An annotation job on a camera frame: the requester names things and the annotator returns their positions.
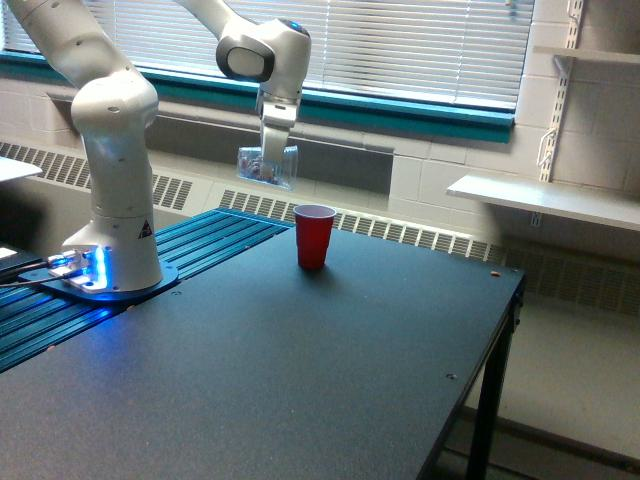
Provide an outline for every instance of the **white shelf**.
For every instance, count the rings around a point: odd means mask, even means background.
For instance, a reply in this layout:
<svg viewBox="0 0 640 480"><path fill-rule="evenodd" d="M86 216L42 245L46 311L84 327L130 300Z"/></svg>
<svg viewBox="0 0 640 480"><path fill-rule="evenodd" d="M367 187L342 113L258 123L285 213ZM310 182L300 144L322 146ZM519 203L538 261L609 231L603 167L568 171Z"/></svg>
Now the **white shelf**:
<svg viewBox="0 0 640 480"><path fill-rule="evenodd" d="M38 175L39 173L42 173L42 170L35 165L0 157L0 182Z"/></svg>
<svg viewBox="0 0 640 480"><path fill-rule="evenodd" d="M578 60L602 63L624 63L640 65L640 55L633 53L605 52L580 48L533 47L535 53L548 53L559 57L571 57Z"/></svg>
<svg viewBox="0 0 640 480"><path fill-rule="evenodd" d="M469 174L449 195L640 231L640 198L502 174Z"/></svg>

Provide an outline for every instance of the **window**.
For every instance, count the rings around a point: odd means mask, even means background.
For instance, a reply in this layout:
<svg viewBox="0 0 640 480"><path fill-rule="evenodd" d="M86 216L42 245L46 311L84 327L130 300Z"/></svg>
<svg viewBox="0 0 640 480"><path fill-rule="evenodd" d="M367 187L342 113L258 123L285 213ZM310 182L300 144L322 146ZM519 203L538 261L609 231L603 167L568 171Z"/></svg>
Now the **window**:
<svg viewBox="0 0 640 480"><path fill-rule="evenodd" d="M262 22L299 21L309 89L515 109L534 0L229 0ZM137 65L222 76L216 40L172 0L85 0ZM34 51L4 7L5 48Z"/></svg>

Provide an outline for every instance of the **red plastic cup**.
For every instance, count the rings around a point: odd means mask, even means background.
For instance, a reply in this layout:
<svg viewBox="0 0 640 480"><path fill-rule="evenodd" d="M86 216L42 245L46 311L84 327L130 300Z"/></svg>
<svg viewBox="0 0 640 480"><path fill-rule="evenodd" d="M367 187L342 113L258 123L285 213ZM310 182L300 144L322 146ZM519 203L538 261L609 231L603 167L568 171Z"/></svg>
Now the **red plastic cup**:
<svg viewBox="0 0 640 480"><path fill-rule="evenodd" d="M322 205L298 205L293 213L296 216L298 265L307 270L319 270L327 257L336 211Z"/></svg>

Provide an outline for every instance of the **window sill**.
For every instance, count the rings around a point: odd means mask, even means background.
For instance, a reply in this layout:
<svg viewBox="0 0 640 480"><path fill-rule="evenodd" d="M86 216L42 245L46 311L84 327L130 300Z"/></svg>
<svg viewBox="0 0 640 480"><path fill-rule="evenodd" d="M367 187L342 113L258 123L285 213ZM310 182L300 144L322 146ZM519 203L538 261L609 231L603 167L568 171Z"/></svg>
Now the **window sill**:
<svg viewBox="0 0 640 480"><path fill-rule="evenodd" d="M163 97L234 109L252 110L255 105L255 84L144 67L139 70ZM62 79L38 54L0 51L0 72ZM435 135L508 143L514 115L305 89L300 120L399 136Z"/></svg>

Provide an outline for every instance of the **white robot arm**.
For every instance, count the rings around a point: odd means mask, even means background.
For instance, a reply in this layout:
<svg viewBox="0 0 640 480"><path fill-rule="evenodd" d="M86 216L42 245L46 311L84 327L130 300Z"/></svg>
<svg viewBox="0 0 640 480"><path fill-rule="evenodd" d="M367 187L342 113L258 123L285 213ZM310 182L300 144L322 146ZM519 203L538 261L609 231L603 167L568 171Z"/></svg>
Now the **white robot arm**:
<svg viewBox="0 0 640 480"><path fill-rule="evenodd" d="M153 235L144 131L158 110L153 86L113 45L81 0L7 0L51 66L79 88L73 122L91 172L92 215L64 242L77 252L63 275L86 293L130 292L162 279Z"/></svg>
<svg viewBox="0 0 640 480"><path fill-rule="evenodd" d="M230 78L260 83L257 108L264 160L279 162L294 126L311 55L309 33L290 20L263 24L223 0L176 0L218 39L216 61Z"/></svg>
<svg viewBox="0 0 640 480"><path fill-rule="evenodd" d="M295 22L262 25L222 0L177 0L219 39L216 59L229 77L260 82L263 158L280 161L293 127L311 40ZM158 111L153 86L113 45L82 0L7 0L51 66L79 88L73 122L91 172L92 217L64 242L69 260L53 270L88 294L134 292L158 284L151 168L144 131Z"/></svg>

